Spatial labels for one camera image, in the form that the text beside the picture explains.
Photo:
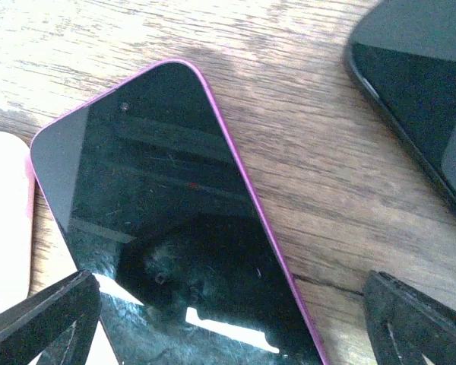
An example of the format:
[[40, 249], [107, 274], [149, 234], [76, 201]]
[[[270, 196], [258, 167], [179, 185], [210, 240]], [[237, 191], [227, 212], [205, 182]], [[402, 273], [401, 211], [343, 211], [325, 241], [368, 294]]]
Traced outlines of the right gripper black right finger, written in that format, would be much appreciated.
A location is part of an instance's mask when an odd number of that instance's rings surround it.
[[364, 313], [378, 364], [456, 364], [456, 311], [423, 292], [370, 271]]

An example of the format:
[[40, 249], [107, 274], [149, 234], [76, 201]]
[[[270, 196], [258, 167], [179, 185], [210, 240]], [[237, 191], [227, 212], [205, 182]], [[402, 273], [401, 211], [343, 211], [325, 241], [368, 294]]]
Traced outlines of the purple-edged smartphone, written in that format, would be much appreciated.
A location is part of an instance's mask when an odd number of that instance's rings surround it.
[[326, 364], [203, 75], [167, 59], [43, 127], [38, 185], [116, 364]]

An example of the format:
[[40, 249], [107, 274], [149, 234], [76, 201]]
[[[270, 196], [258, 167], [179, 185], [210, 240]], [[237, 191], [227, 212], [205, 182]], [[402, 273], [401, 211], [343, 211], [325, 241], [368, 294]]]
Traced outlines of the black smartphone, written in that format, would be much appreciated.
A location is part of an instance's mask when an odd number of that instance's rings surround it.
[[347, 72], [456, 212], [456, 1], [382, 1], [353, 28]]

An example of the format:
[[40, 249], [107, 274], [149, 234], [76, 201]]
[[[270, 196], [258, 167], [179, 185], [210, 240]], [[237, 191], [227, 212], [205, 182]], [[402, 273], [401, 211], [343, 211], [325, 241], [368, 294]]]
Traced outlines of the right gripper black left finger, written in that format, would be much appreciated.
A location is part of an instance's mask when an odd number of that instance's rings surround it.
[[77, 271], [0, 313], [0, 364], [85, 364], [100, 317], [100, 284]]

